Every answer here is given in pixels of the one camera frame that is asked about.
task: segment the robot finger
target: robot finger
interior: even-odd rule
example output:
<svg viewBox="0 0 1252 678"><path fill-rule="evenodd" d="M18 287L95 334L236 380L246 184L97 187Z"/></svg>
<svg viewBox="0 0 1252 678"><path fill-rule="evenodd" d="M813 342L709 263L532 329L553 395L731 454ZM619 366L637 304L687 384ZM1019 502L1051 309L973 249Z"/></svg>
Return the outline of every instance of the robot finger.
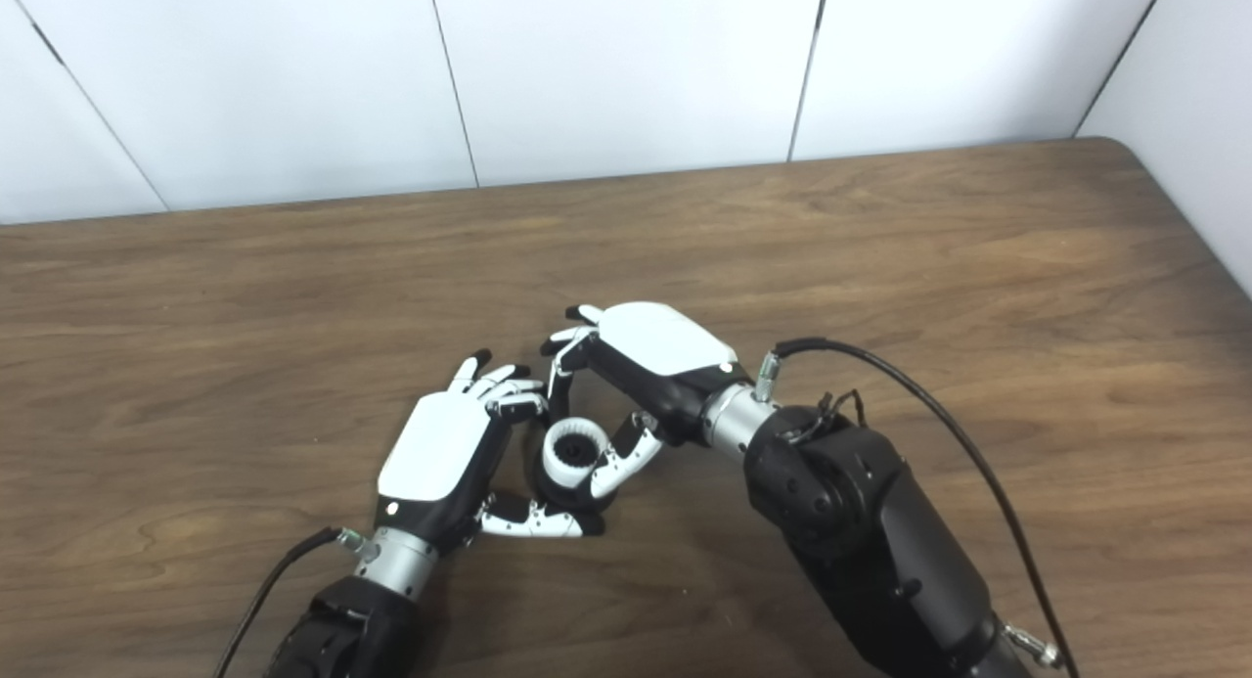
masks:
<svg viewBox="0 0 1252 678"><path fill-rule="evenodd" d="M503 383L510 378L526 378L531 374L531 369L525 365L505 365L497 367L496 370L488 372L488 374L482 375L470 389L466 389L466 394L470 397L481 398L483 393L490 388L495 388L496 384Z"/></svg>
<svg viewBox="0 0 1252 678"><path fill-rule="evenodd" d="M487 412L507 424L520 424L522 420L538 419L547 410L547 400L541 393L506 394L487 402Z"/></svg>
<svg viewBox="0 0 1252 678"><path fill-rule="evenodd" d="M478 520L485 534L548 538L598 537L605 532L600 514L576 514L527 500L508 492L496 492Z"/></svg>
<svg viewBox="0 0 1252 678"><path fill-rule="evenodd" d="M506 398L508 394L521 394L521 393L542 393L543 380L541 379L506 379L501 384L493 385L493 388L487 389L478 397L482 402L498 400L498 398Z"/></svg>
<svg viewBox="0 0 1252 678"><path fill-rule="evenodd" d="M591 473L590 492L593 499L612 494L621 483L644 469L644 465L661 450L660 438L645 427L644 418L642 412L636 412L622 423L617 433L613 433L612 443L608 450L603 452L601 464Z"/></svg>
<svg viewBox="0 0 1252 678"><path fill-rule="evenodd" d="M586 325L598 325L600 316L603 316L603 309L591 306L590 303L577 304L577 306L571 306L565 309L565 316L570 321L582 321Z"/></svg>
<svg viewBox="0 0 1252 678"><path fill-rule="evenodd" d="M487 348L475 352L471 357L467 357L461 367L457 367L457 374L452 375L452 384L448 384L448 392L451 393L463 393L470 389L470 384L473 384L473 375L478 374L478 370L491 362L491 352Z"/></svg>
<svg viewBox="0 0 1252 678"><path fill-rule="evenodd" d="M563 329L556 331L556 334L548 335L548 339L543 340L542 347L540 347L541 357L553 357L553 354L562 352L562 349L568 348L575 340L585 339L590 331L593 331L593 326L588 325L576 325L573 329Z"/></svg>

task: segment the metal connector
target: metal connector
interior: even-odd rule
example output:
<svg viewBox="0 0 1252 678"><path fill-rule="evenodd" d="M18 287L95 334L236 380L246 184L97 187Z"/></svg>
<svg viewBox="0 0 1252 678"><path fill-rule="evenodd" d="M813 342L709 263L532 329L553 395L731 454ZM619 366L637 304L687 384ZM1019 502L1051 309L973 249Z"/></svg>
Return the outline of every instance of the metal connector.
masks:
<svg viewBox="0 0 1252 678"><path fill-rule="evenodd" d="M752 398L756 402L770 402L774 398L774 380L779 378L782 369L782 358L774 353L765 353L761 362L760 374L756 374L756 385L752 388Z"/></svg>
<svg viewBox="0 0 1252 678"><path fill-rule="evenodd" d="M1060 649L1057 648L1057 644L1038 639L1025 629L1020 629L1008 622L1004 623L1000 632L1013 642L1013 645L1030 654L1030 658L1039 665L1054 670L1059 670L1065 665L1065 657L1060 655Z"/></svg>
<svg viewBox="0 0 1252 678"><path fill-rule="evenodd" d="M378 558L378 544L362 537L358 532L348 529L348 527L344 527L343 530L339 532L339 537L336 538L336 543L343 545L343 548L348 549L348 552L363 563L369 563Z"/></svg>

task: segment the white robotic hand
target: white robotic hand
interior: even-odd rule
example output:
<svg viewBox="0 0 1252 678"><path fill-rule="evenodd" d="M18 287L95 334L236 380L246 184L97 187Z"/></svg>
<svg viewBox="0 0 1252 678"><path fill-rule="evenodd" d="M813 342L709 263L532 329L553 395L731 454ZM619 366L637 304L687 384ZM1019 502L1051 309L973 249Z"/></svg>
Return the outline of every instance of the white robotic hand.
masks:
<svg viewBox="0 0 1252 678"><path fill-rule="evenodd" d="M701 412L712 394L750 383L732 348L661 303L568 308L585 325L552 334L548 402L552 419L568 414L573 372L590 367L655 420L667 443L702 442Z"/></svg>
<svg viewBox="0 0 1252 678"><path fill-rule="evenodd" d="M583 324L558 330L540 349L552 357L552 427L535 460L535 485L551 505L597 514L661 443L707 445L711 400L736 385L747 388L751 379L734 349L665 304L575 306L566 316ZM641 408L612 438L591 420L567 419L570 385L582 369L596 372Z"/></svg>
<svg viewBox="0 0 1252 678"><path fill-rule="evenodd" d="M478 532L488 483L513 424L543 415L543 383L523 365L477 375L490 360L467 358L447 392L417 402L378 475L374 527L407 532L447 554Z"/></svg>

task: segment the white cylindrical object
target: white cylindrical object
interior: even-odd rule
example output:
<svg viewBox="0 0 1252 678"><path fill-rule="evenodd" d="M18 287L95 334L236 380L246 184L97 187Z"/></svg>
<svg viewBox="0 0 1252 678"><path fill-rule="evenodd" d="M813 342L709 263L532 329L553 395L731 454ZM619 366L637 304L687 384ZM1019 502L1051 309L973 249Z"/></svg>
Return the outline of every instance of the white cylindrical object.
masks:
<svg viewBox="0 0 1252 678"><path fill-rule="evenodd" d="M557 444L568 437L586 438L593 443L596 447L595 458L591 458L585 465L573 465L566 463L566 460L561 460L557 454ZM592 469L595 469L600 454L606 450L608 450L608 434L605 433L605 429L601 429L600 424L596 424L595 420L580 419L577 415L572 415L568 419L562 419L552 424L547 437L543 438L543 472L557 485L572 490L578 487L578 483L586 480Z"/></svg>

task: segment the panel seam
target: panel seam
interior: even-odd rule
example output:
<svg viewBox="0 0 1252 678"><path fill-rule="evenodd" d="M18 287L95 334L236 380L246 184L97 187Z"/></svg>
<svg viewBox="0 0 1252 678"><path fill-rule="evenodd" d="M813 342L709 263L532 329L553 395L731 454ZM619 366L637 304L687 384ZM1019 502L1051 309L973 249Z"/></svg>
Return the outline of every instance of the panel seam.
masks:
<svg viewBox="0 0 1252 678"><path fill-rule="evenodd" d="M1139 30L1143 28L1143 23L1148 19L1148 15L1152 15L1152 9L1157 6L1157 1L1158 0L1148 1L1148 6L1143 9L1143 15L1141 15L1139 21L1134 24L1134 30L1132 30L1131 36L1127 38L1126 45L1122 46L1122 51L1117 53L1117 59L1114 59L1113 64L1108 68L1108 74L1106 74L1104 80L1101 81L1099 89L1096 89L1096 95L1093 95L1092 101L1087 104L1087 110L1084 110L1083 116L1078 119L1078 125L1074 126L1074 131L1070 133L1069 138L1078 138L1078 133L1083 129L1083 123L1087 123L1087 116L1092 114L1092 109L1096 108L1097 103L1099 103L1099 98L1104 94L1104 89L1108 86L1109 80L1113 79L1113 74L1117 74L1117 68L1122 66L1122 59L1126 58L1126 53L1131 49L1131 45L1134 44L1134 39L1139 36Z"/></svg>
<svg viewBox="0 0 1252 678"><path fill-rule="evenodd" d="M470 171L473 173L473 186L482 188L478 181L478 164L473 159L473 145L470 144L470 128L466 125L466 114L461 108L461 91L457 90L457 75L452 71L452 56L448 54L448 40L443 34L443 19L439 18L439 1L431 0L431 9L434 10L434 26L439 29L439 44L443 46L443 63L448 66L448 80L452 81L452 98L457 101L457 118L461 119L461 135L466 140L466 154L470 155Z"/></svg>
<svg viewBox="0 0 1252 678"><path fill-rule="evenodd" d="M813 71L813 55L818 49L818 35L821 34L821 16L826 11L826 0L818 0L818 15L813 21L813 39L809 40L809 59L804 63L804 79L800 81L800 98L795 104L795 120L791 123L791 143L786 148L786 160L795 156L795 139L800 134L800 118L804 114L804 98L809 91L809 73Z"/></svg>
<svg viewBox="0 0 1252 678"><path fill-rule="evenodd" d="M114 129L113 124L110 124L108 118L104 116L104 113L100 111L100 106L95 104L95 100L91 99L91 95L86 93L85 88L83 88L83 83L79 81L78 76L74 75L74 70L70 69L69 64L65 64L64 58L59 53L56 53L56 48L53 46L53 43L49 40L48 34L44 31L44 28L41 28L39 23L35 23L35 18L30 14L30 10L26 9L26 4L24 4L21 0L13 0L13 1L18 4L18 9L21 10L21 14L26 16L26 21L30 23L31 28L35 28L35 31L39 34L40 38L43 38L44 44L48 45L49 53L53 55L54 59L56 59L58 63L60 63L61 69L65 70L66 75L70 78L70 81L74 83L74 86L79 90L80 94L83 94L83 99L86 100L86 104L91 108L91 113L95 113L95 116L99 118L101 124L104 124L104 129L109 131L109 135L113 138L113 141L118 143L118 148L121 149L121 153L126 155L128 160L130 160L130 165L134 166L135 171L139 173L139 178L144 180L144 184L148 184L149 191L151 191L153 195L156 196L156 200L160 201L162 209L165 209L167 211L173 210L170 209L169 203L165 200L165 196L162 196L160 191L156 191L156 184L153 184L151 178L148 178L148 173L144 171L141 165L139 165L139 160L135 159L135 155L130 153L130 148L126 146L126 143L121 141L121 138L118 135L116 129Z"/></svg>

